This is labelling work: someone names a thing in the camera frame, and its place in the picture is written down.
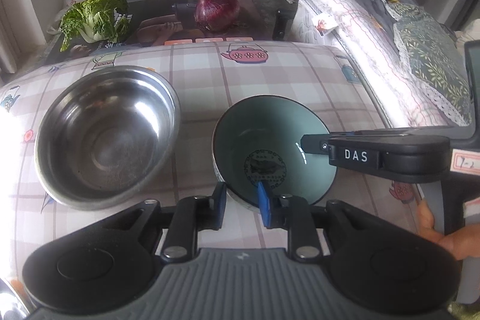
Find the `teal ceramic bowl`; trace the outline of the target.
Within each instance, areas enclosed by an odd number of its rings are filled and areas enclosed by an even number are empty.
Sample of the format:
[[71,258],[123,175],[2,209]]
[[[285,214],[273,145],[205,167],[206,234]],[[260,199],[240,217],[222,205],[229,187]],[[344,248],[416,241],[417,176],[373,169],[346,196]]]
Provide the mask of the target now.
[[276,195],[301,196],[313,205],[331,188],[337,168],[325,155],[306,153],[301,139],[328,132],[321,119],[297,101],[272,95],[243,99],[216,123],[211,141],[214,171],[232,197],[251,209],[258,208],[260,181]]

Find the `deep steel bowl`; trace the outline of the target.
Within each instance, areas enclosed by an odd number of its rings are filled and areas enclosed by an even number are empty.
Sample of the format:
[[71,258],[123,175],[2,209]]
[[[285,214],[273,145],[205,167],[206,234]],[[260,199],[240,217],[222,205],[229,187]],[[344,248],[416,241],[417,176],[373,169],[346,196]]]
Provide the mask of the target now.
[[138,66],[94,71],[67,87],[41,121],[39,182],[75,210],[119,205],[155,180],[180,125],[178,95],[159,73]]

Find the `green floral lace cushion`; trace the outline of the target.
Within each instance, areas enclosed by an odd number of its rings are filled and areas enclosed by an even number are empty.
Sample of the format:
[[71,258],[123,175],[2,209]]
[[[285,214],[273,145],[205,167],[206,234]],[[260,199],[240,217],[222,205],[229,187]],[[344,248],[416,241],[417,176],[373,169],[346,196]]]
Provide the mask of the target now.
[[402,68],[450,121],[472,124],[468,72],[454,40],[419,6],[393,2],[385,4],[385,9],[394,20],[394,43]]

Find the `plaid patterned tablecloth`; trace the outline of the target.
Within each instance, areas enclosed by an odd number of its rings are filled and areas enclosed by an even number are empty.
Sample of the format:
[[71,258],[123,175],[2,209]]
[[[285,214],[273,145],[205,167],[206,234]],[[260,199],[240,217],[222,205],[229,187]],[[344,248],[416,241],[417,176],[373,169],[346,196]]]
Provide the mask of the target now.
[[210,145],[216,121],[244,98],[272,94],[304,104],[331,131],[380,127],[438,127],[442,112],[392,67],[354,79],[345,54],[326,46],[257,42],[262,62],[226,55],[239,43],[155,47],[88,56],[41,67],[1,87],[1,273],[16,277],[41,244],[106,216],[52,202],[38,180],[33,155],[49,105],[82,76],[114,66],[159,72],[176,90],[182,127],[174,156],[146,190],[165,205],[214,181]]

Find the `rolled white quilted bedding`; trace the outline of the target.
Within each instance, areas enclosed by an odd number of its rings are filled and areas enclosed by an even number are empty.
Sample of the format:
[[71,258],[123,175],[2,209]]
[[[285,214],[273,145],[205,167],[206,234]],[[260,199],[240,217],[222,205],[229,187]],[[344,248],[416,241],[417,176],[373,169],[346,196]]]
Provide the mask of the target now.
[[390,127],[467,127],[450,121],[402,68],[385,9],[393,2],[419,6],[414,0],[299,0],[290,38],[340,48]]

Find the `purple red cabbage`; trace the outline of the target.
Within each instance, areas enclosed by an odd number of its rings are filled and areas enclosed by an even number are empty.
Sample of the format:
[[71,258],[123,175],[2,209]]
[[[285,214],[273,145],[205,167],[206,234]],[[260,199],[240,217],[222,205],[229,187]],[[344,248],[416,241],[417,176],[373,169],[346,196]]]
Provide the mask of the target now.
[[223,32],[230,28],[240,14],[238,0],[198,0],[194,20],[210,32]]

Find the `green leafy cabbage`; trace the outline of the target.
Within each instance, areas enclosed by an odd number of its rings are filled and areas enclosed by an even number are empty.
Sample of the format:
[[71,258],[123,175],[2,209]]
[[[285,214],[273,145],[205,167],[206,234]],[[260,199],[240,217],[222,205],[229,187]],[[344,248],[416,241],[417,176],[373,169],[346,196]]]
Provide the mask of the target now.
[[85,0],[73,4],[63,15],[59,30],[64,35],[60,51],[66,51],[73,39],[92,44],[118,43],[127,37],[130,19],[127,0]]

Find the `white plastic bag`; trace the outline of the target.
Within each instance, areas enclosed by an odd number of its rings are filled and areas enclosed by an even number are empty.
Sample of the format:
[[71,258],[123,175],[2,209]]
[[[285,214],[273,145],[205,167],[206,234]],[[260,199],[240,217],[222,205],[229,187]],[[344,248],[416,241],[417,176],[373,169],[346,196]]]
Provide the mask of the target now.
[[52,36],[57,35],[59,33],[59,26],[60,26],[62,17],[73,5],[80,3],[82,1],[85,1],[85,0],[64,0],[63,8],[55,15],[51,23],[47,26],[47,30],[46,30],[47,34]]

